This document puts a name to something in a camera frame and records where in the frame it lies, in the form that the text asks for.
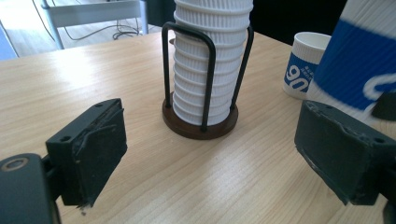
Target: floor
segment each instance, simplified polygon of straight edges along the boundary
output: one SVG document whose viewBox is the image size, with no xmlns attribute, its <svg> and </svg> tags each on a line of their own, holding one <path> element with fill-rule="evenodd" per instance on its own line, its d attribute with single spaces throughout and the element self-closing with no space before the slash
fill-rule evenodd
<svg viewBox="0 0 396 224">
<path fill-rule="evenodd" d="M 106 0 L 54 0 L 54 3 L 56 6 L 61 6 L 101 3 L 105 1 Z M 57 50 L 55 42 L 52 40 L 43 25 L 44 22 L 48 28 L 47 19 L 41 9 L 40 2 L 41 0 L 0 0 L 0 20 L 20 57 Z M 51 0 L 48 0 L 47 2 L 50 5 L 53 5 Z M 71 39 L 65 29 L 60 28 L 59 33 L 64 43 L 64 47 L 69 49 L 96 43 L 115 41 L 113 39 L 113 35 L 117 35 L 120 31 L 132 32 L 134 31 L 134 28 L 137 29 L 136 22 L 139 24 L 140 19 L 107 21 L 66 28 L 67 32 L 74 39 L 79 39 L 89 35 L 80 40 Z M 148 27 L 149 33 L 160 31 L 160 27 L 151 25 Z M 131 38 L 131 36 L 121 35 L 119 38 Z"/>
</svg>

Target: stack of paper cups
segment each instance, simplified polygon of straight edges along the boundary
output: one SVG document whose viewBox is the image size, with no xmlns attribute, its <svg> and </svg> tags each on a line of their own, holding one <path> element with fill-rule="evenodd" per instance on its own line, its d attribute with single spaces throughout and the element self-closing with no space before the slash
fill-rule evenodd
<svg viewBox="0 0 396 224">
<path fill-rule="evenodd" d="M 208 35 L 216 47 L 216 65 L 208 125 L 224 121 L 230 113 L 238 77 L 252 0 L 175 0 L 175 20 Z M 173 108 L 180 119 L 201 125 L 204 111 L 209 50 L 190 36 L 176 33 Z"/>
<path fill-rule="evenodd" d="M 348 0 L 307 99 L 371 124 L 383 92 L 396 91 L 396 1 Z"/>
</svg>

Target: wooden base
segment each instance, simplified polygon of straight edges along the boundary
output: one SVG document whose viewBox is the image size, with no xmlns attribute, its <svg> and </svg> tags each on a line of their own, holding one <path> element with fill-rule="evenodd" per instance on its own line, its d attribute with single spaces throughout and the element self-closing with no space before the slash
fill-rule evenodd
<svg viewBox="0 0 396 224">
<path fill-rule="evenodd" d="M 178 133 L 184 137 L 197 139 L 197 140 L 210 140 L 229 133 L 233 127 L 235 127 L 236 121 L 238 120 L 238 108 L 230 110 L 230 114 L 227 119 L 222 123 L 207 126 L 206 132 L 201 131 L 201 126 L 192 125 L 186 121 L 180 119 L 173 109 L 173 107 L 166 107 L 166 101 L 163 101 L 163 120 L 166 125 L 175 133 Z"/>
</svg>

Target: cable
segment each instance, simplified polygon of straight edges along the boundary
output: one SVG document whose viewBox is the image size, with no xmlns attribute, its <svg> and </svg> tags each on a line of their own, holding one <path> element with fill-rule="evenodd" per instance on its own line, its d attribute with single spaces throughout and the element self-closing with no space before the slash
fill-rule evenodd
<svg viewBox="0 0 396 224">
<path fill-rule="evenodd" d="M 41 18 L 40 13 L 38 12 L 37 6 L 35 5 L 35 0 L 32 0 L 33 6 L 35 6 L 35 11 L 37 12 L 38 17 L 41 20 L 41 23 L 43 24 L 44 28 L 46 29 L 47 33 L 49 34 L 50 38 L 55 41 L 55 39 L 53 38 L 53 36 L 50 34 L 50 31 L 47 29 L 46 24 L 43 22 L 43 19 Z"/>
<path fill-rule="evenodd" d="M 82 40 L 82 39 L 87 38 L 88 36 L 95 35 L 95 34 L 101 32 L 101 31 L 104 31 L 105 29 L 108 29 L 108 28 L 111 28 L 111 27 L 118 27 L 118 25 L 109 25 L 109 26 L 104 27 L 104 28 L 102 28 L 102 29 L 100 29 L 100 30 L 97 30 L 97 31 L 92 32 L 92 33 L 90 33 L 90 34 L 88 34 L 88 35 L 84 35 L 84 36 L 78 37 L 78 38 L 72 37 L 72 36 L 69 34 L 69 32 L 67 32 L 66 28 L 64 28 L 64 30 L 66 31 L 66 33 L 67 33 L 67 35 L 69 36 L 70 39 L 72 39 L 72 40 Z"/>
<path fill-rule="evenodd" d="M 118 33 L 115 33 L 115 34 L 113 35 L 113 39 L 114 39 L 114 40 L 117 40 L 117 39 L 119 39 L 119 37 L 122 36 L 122 35 L 128 35 L 128 36 L 139 35 L 139 24 L 137 23 L 137 18 L 135 18 L 135 19 L 136 19 L 136 26 L 137 26 L 137 28 L 134 28 L 134 27 L 132 27 L 132 26 L 121 25 L 121 24 L 120 24 L 120 21 L 117 21 L 117 30 L 118 30 L 119 32 L 118 32 Z M 129 27 L 129 28 L 132 28 L 133 31 L 125 32 L 125 31 L 122 31 L 122 30 L 121 30 L 121 27 Z"/>
</svg>

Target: white paper cup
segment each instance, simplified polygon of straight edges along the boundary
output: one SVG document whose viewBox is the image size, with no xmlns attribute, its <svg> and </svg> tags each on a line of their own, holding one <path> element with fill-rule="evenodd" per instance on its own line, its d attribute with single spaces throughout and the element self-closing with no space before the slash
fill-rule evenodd
<svg viewBox="0 0 396 224">
<path fill-rule="evenodd" d="M 253 0 L 175 0 L 177 5 L 199 8 L 206 11 L 250 11 L 253 9 Z"/>
<path fill-rule="evenodd" d="M 239 26 L 226 26 L 223 23 L 213 23 L 211 21 L 204 23 L 198 21 L 191 22 L 180 18 L 176 13 L 174 13 L 174 18 L 176 24 L 188 26 L 190 28 L 199 31 L 209 31 L 209 32 L 222 32 L 222 33 L 238 32 L 238 31 L 246 30 L 250 25 L 250 20 L 242 20 L 238 22 Z"/>
<path fill-rule="evenodd" d="M 181 108 L 176 102 L 173 103 L 173 108 L 174 108 L 176 115 L 180 119 L 182 119 L 190 124 L 193 124 L 193 125 L 201 125 L 202 124 L 202 117 L 203 117 L 202 115 L 193 115 L 193 114 L 189 113 L 188 111 L 184 110 L 183 108 Z M 227 111 L 225 111 L 224 113 L 221 113 L 219 115 L 210 116 L 207 118 L 207 125 L 215 125 L 215 124 L 221 123 L 222 121 L 227 119 L 229 114 L 230 114 L 230 109 L 228 109 Z"/>
<path fill-rule="evenodd" d="M 193 115 L 203 115 L 204 113 L 204 106 L 203 105 L 195 105 L 190 102 L 183 100 L 181 97 L 177 95 L 176 92 L 173 94 L 173 100 L 180 106 L 180 108 L 184 109 L 185 111 L 190 112 Z M 209 117 L 217 116 L 222 114 L 230 109 L 231 100 L 226 102 L 223 105 L 211 105 L 209 107 Z"/>
<path fill-rule="evenodd" d="M 249 23 L 249 11 L 243 14 L 207 13 L 179 5 L 176 6 L 175 17 L 180 21 L 207 28 L 243 28 Z"/>
<path fill-rule="evenodd" d="M 207 36 L 210 37 L 210 39 L 213 41 L 213 43 L 217 47 L 223 47 L 223 48 L 230 48 L 235 45 L 235 43 L 241 43 L 244 42 L 247 39 L 248 32 L 247 29 L 241 29 L 241 30 L 236 30 L 232 32 L 219 32 L 219 31 L 214 31 L 214 32 L 209 32 L 209 31 L 201 31 L 202 33 L 206 34 Z M 187 36 L 187 35 L 182 35 L 178 32 L 175 32 L 176 36 L 181 36 L 183 39 L 189 39 L 193 41 L 197 41 L 199 43 L 204 44 L 201 40 Z"/>
<path fill-rule="evenodd" d="M 202 84 L 206 84 L 207 72 L 206 71 L 198 71 L 192 70 L 188 67 L 180 66 L 178 63 L 174 65 L 175 73 L 180 74 L 182 77 L 191 80 L 193 82 L 198 82 Z M 231 80 L 236 80 L 239 75 L 239 70 L 234 70 L 231 73 L 225 74 L 214 74 L 213 76 L 213 85 L 218 85 L 221 83 L 228 83 Z"/>
<path fill-rule="evenodd" d="M 186 79 L 185 77 L 175 73 L 175 82 L 180 87 L 197 94 L 205 94 L 206 83 L 194 82 Z M 236 78 L 228 83 L 220 83 L 212 85 L 212 94 L 223 95 L 235 89 Z"/>
<path fill-rule="evenodd" d="M 175 92 L 180 98 L 182 98 L 186 102 L 190 102 L 195 105 L 204 105 L 205 102 L 204 94 L 198 94 L 195 92 L 188 91 L 180 87 L 180 85 L 178 85 L 177 82 L 175 82 Z M 211 106 L 223 105 L 232 98 L 233 98 L 233 91 L 225 92 L 223 95 L 211 94 L 210 105 Z"/>
<path fill-rule="evenodd" d="M 215 44 L 216 58 L 221 60 L 231 60 L 235 55 L 241 56 L 244 52 L 245 37 L 238 41 L 239 42 L 235 42 L 234 44 Z M 209 49 L 204 42 L 187 38 L 184 35 L 176 35 L 175 48 L 199 58 L 209 58 Z"/>
<path fill-rule="evenodd" d="M 231 73 L 241 65 L 241 56 L 242 55 L 236 55 L 235 58 L 227 61 L 216 60 L 215 73 Z M 184 64 L 187 67 L 200 71 L 207 71 L 209 65 L 208 60 L 198 58 L 179 50 L 175 51 L 174 59 L 176 63 Z"/>
<path fill-rule="evenodd" d="M 294 36 L 283 84 L 285 93 L 298 99 L 305 99 L 309 83 L 330 39 L 329 35 L 311 32 L 302 32 Z"/>
</svg>

